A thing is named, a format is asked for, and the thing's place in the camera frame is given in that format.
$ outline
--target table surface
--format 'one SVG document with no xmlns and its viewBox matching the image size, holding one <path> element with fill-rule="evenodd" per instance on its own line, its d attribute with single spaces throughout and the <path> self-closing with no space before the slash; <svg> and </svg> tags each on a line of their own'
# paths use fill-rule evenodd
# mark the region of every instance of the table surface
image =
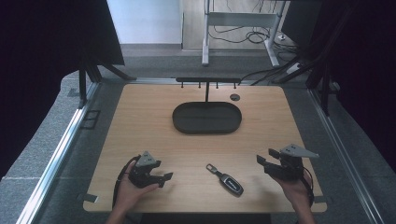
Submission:
<svg viewBox="0 0 396 224">
<path fill-rule="evenodd" d="M 234 102 L 230 95 L 240 100 Z M 293 212 L 282 188 L 256 162 L 268 155 L 268 148 L 281 149 L 291 143 L 304 146 L 288 101 L 279 87 L 211 86 L 209 101 L 235 104 L 242 112 L 238 130 L 228 134 L 184 134 L 173 125 L 173 110 L 180 104 L 205 100 L 205 85 L 140 85 L 124 87 L 88 194 L 96 203 L 84 202 L 91 212 L 111 211 L 117 176 L 132 157 L 148 151 L 161 166 L 152 175 L 173 172 L 162 189 L 146 194 L 134 208 L 142 213 L 274 213 Z M 233 196 L 206 170 L 208 163 L 231 175 L 244 188 Z M 309 159 L 304 166 L 314 177 L 314 193 L 320 185 Z M 324 212 L 326 203 L 314 203 L 313 212 Z"/>
</svg>

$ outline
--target wire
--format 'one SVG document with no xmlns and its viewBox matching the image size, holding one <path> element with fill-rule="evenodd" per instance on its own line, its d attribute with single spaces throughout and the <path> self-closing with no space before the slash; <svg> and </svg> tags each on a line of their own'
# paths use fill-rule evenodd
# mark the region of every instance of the wire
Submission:
<svg viewBox="0 0 396 224">
<path fill-rule="evenodd" d="M 248 40 L 247 38 L 245 38 L 245 39 L 240 40 L 240 41 L 232 41 L 232 40 L 228 40 L 228 39 L 224 39 L 224 38 L 220 38 L 220 37 L 214 37 L 214 36 L 213 36 L 212 34 L 210 34 L 210 33 L 208 33 L 208 34 L 209 34 L 210 37 L 212 37 L 212 38 L 214 38 L 214 39 L 223 40 L 223 41 L 226 41 L 226 42 L 229 42 L 229 43 L 234 43 L 234 44 L 239 44 L 239 43 L 242 43 L 242 42 Z"/>
<path fill-rule="evenodd" d="M 268 13 L 270 13 L 271 12 L 271 4 L 272 4 L 272 0 L 270 1 L 270 6 L 268 7 Z"/>
<path fill-rule="evenodd" d="M 260 39 L 260 41 L 252 40 L 251 37 L 253 37 L 253 36 L 257 36 Z M 254 29 L 253 29 L 253 31 L 247 32 L 246 37 L 247 37 L 247 40 L 253 44 L 261 44 L 262 42 L 264 42 L 264 40 L 266 40 L 268 38 L 268 36 L 266 34 L 254 31 Z"/>
<path fill-rule="evenodd" d="M 258 6 L 258 5 L 260 5 L 260 7 L 259 7 L 259 12 L 262 12 L 262 5 L 264 4 L 264 0 L 259 0 L 259 1 L 257 1 L 257 4 L 256 4 L 256 6 L 254 6 L 254 8 L 251 10 L 251 12 L 254 12 L 254 9 Z"/>
<path fill-rule="evenodd" d="M 274 41 L 274 44 L 275 45 L 277 45 L 277 46 L 280 46 L 280 47 L 287 47 L 287 48 L 299 48 L 298 46 L 296 46 L 296 45 L 284 45 L 284 44 L 279 44 L 279 43 L 276 43 L 275 41 Z"/>
<path fill-rule="evenodd" d="M 290 51 L 280 51 L 280 52 L 278 52 L 277 54 L 276 54 L 276 57 L 277 58 L 279 58 L 280 60 L 282 60 L 283 62 L 290 62 L 290 60 L 286 60 L 286 59 L 284 59 L 284 58 L 282 58 L 282 56 L 280 56 L 280 54 L 283 54 L 283 53 L 293 53 L 293 52 L 290 52 Z"/>
<path fill-rule="evenodd" d="M 283 50 L 283 53 L 286 53 L 286 52 L 293 53 L 293 54 L 298 53 L 297 49 L 287 49 L 287 48 L 276 48 L 276 49 Z"/>
<path fill-rule="evenodd" d="M 314 178 L 312 178 L 312 174 L 311 174 L 311 172 L 309 172 L 308 169 L 306 169 L 305 167 L 304 167 L 304 169 L 308 172 L 309 177 L 311 178 L 311 189 L 313 191 L 314 190 Z"/>
<path fill-rule="evenodd" d="M 275 48 L 276 49 L 283 49 L 283 50 L 288 51 L 290 53 L 297 53 L 298 52 L 298 49 L 282 48 L 280 46 L 275 46 Z"/>
<path fill-rule="evenodd" d="M 273 8 L 273 13 L 274 13 L 274 11 L 275 11 L 275 7 L 276 7 L 276 2 L 277 2 L 277 1 L 275 1 L 275 4 L 274 4 L 274 8 Z"/>
<path fill-rule="evenodd" d="M 259 73 L 271 72 L 271 71 L 274 71 L 274 70 L 277 70 L 277 69 L 279 69 L 279 68 L 272 68 L 272 69 L 266 69 L 266 70 L 261 70 L 261 71 L 249 73 L 249 74 L 247 74 L 247 75 L 245 75 L 244 77 L 241 78 L 241 82 L 242 82 L 242 80 L 244 80 L 247 77 L 250 77 L 250 76 L 253 76 L 253 75 L 256 75 L 256 74 L 259 74 Z"/>
<path fill-rule="evenodd" d="M 227 0 L 227 8 L 230 9 L 230 7 L 228 6 L 228 0 Z M 230 9 L 230 11 L 233 12 L 231 9 Z"/>
<path fill-rule="evenodd" d="M 237 30 L 237 29 L 241 29 L 241 28 L 244 28 L 244 27 L 245 27 L 245 26 L 238 26 L 238 27 L 235 27 L 235 28 L 232 28 L 232 29 L 229 29 L 229 30 L 218 31 L 218 30 L 216 30 L 216 26 L 213 26 L 213 28 L 215 29 L 215 31 L 216 31 L 217 33 L 219 33 L 219 34 L 227 33 L 227 32 L 234 31 L 234 30 Z"/>
<path fill-rule="evenodd" d="M 284 65 L 282 65 L 282 66 L 280 66 L 280 67 L 277 67 L 276 69 L 274 69 L 274 71 L 275 71 L 274 73 L 267 74 L 265 77 L 262 77 L 262 78 L 256 80 L 255 82 L 253 82 L 252 84 L 250 84 L 250 86 L 254 86 L 254 85 L 258 84 L 259 82 L 265 80 L 266 78 L 271 77 L 271 76 L 274 76 L 274 75 L 280 73 L 280 72 L 283 71 L 286 67 L 289 67 L 292 63 L 296 62 L 298 59 L 299 59 L 299 58 L 298 58 L 297 56 L 294 57 L 294 58 L 293 58 L 292 60 L 290 60 L 289 62 L 285 63 Z"/>
</svg>

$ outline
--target oval tray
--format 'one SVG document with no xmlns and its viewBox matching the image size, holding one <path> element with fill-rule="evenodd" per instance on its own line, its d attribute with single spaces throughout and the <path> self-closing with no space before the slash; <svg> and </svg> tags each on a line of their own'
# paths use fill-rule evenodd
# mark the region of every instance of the oval tray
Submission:
<svg viewBox="0 0 396 224">
<path fill-rule="evenodd" d="M 181 133 L 232 133 L 239 128 L 242 114 L 227 102 L 188 102 L 176 107 L 172 118 Z"/>
</svg>

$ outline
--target human hand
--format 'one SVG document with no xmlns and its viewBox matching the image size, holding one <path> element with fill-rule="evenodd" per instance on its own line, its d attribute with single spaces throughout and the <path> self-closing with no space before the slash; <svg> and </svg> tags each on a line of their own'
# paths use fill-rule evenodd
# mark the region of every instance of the human hand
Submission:
<svg viewBox="0 0 396 224">
<path fill-rule="evenodd" d="M 316 223 L 311 212 L 308 190 L 303 182 L 300 179 L 295 181 L 285 181 L 273 176 L 271 177 L 280 185 L 280 187 L 282 187 L 286 198 L 291 202 L 291 205 L 299 218 L 298 223 Z M 304 171 L 304 178 L 306 183 L 311 185 L 312 179 L 306 171 Z"/>
<path fill-rule="evenodd" d="M 120 181 L 117 200 L 114 204 L 113 210 L 108 217 L 106 224 L 121 224 L 125 219 L 126 214 L 131 210 L 139 199 L 146 193 L 151 192 L 159 187 L 158 184 L 148 185 L 142 189 L 135 186 L 128 178 L 136 161 L 132 161 L 122 175 Z"/>
<path fill-rule="evenodd" d="M 285 181 L 273 176 L 271 177 L 280 185 L 280 187 L 282 187 L 286 198 L 293 206 L 298 204 L 300 206 L 306 205 L 310 207 L 308 190 L 301 180 L 298 179 L 295 181 Z M 306 183 L 310 185 L 312 180 L 306 171 L 304 171 L 304 178 Z"/>
<path fill-rule="evenodd" d="M 114 209 L 120 209 L 122 212 L 125 213 L 131 210 L 144 194 L 151 192 L 159 187 L 158 184 L 152 184 L 142 189 L 135 186 L 128 178 L 128 175 L 132 171 L 135 163 L 136 161 L 132 161 L 128 165 L 125 173 L 122 176 L 119 191 L 117 194 L 117 200 L 114 205 Z"/>
</svg>

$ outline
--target key fob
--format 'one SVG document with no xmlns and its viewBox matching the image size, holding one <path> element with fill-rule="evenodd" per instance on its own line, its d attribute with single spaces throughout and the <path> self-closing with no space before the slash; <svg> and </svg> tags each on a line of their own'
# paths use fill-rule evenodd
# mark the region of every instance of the key fob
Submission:
<svg viewBox="0 0 396 224">
<path fill-rule="evenodd" d="M 232 178 L 230 175 L 223 174 L 220 177 L 220 182 L 223 184 L 230 192 L 240 196 L 243 192 L 244 189 L 242 186 L 236 181 L 234 178 Z"/>
<path fill-rule="evenodd" d="M 244 192 L 244 188 L 236 181 L 234 178 L 232 178 L 230 175 L 227 174 L 222 174 L 221 172 L 218 171 L 218 169 L 213 166 L 212 164 L 208 164 L 206 166 L 206 169 L 210 171 L 212 174 L 216 175 L 219 177 L 220 183 L 231 193 L 233 193 L 236 196 L 240 196 Z"/>
</svg>

